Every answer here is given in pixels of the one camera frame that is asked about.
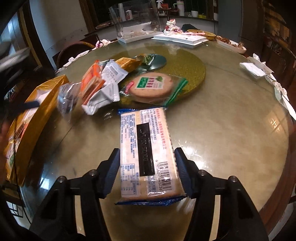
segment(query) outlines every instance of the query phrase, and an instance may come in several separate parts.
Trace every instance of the round bread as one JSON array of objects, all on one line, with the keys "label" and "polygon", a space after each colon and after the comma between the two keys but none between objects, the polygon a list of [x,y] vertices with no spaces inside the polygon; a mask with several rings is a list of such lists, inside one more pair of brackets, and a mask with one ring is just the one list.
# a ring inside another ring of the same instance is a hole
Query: round bread
[{"label": "round bread", "polygon": [[[148,88],[147,84],[146,84],[146,87],[139,88],[140,81],[143,77],[157,78],[160,81],[159,82],[156,81],[156,86],[159,83],[161,84],[161,88]],[[174,86],[172,78],[169,75],[156,73],[156,72],[148,72],[148,73],[138,75],[132,81],[134,84],[129,88],[128,90],[129,93],[134,95],[135,97],[150,99],[150,100],[153,98],[161,99],[164,97],[168,97]]]}]

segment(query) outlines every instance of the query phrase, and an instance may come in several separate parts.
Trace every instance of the yellow bowl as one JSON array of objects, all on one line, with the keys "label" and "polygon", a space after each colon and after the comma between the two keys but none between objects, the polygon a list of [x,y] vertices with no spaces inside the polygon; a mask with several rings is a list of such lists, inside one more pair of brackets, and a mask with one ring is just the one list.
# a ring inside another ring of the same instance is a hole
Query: yellow bowl
[{"label": "yellow bowl", "polygon": [[215,34],[212,34],[210,32],[206,32],[206,31],[202,31],[202,30],[196,30],[196,29],[189,29],[188,32],[191,32],[191,33],[205,33],[205,36],[207,38],[207,40],[214,40],[216,35]]}]

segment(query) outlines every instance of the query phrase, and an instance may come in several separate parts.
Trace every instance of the transparent cake box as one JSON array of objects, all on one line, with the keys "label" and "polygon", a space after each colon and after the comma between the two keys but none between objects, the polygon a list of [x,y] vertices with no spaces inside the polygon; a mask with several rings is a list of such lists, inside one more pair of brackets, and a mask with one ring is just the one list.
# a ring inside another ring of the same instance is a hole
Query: transparent cake box
[{"label": "transparent cake box", "polygon": [[134,0],[109,8],[117,30],[117,39],[130,43],[160,34],[160,22],[154,0]]}]

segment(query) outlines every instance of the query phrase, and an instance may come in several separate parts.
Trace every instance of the white cake board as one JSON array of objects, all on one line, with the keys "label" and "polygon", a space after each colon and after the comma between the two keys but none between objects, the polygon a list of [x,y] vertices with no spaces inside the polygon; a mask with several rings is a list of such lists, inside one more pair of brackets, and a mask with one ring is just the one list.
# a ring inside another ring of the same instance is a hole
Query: white cake board
[{"label": "white cake board", "polygon": [[155,32],[155,33],[151,33],[151,34],[145,34],[145,35],[133,37],[133,38],[130,38],[130,39],[123,39],[123,38],[117,37],[117,40],[118,41],[121,41],[121,42],[123,42],[125,44],[127,44],[127,43],[134,42],[134,41],[137,41],[137,40],[151,38],[151,37],[153,37],[155,35],[158,35],[159,33],[161,33],[161,32]]},{"label": "white cake board", "polygon": [[206,37],[201,35],[181,35],[181,34],[174,34],[174,35],[158,34],[158,35],[155,35],[152,39],[172,41],[172,42],[188,44],[192,46],[196,46],[200,43],[208,41]]}]

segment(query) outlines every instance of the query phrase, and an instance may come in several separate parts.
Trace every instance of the human hand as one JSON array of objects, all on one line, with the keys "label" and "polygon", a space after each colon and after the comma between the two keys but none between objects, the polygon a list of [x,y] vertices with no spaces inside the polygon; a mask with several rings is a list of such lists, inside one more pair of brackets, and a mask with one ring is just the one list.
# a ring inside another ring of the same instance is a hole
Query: human hand
[{"label": "human hand", "polygon": [[9,131],[9,123],[4,122],[0,133],[0,184],[6,180],[6,157],[3,154],[4,149],[8,145],[7,133]]}]

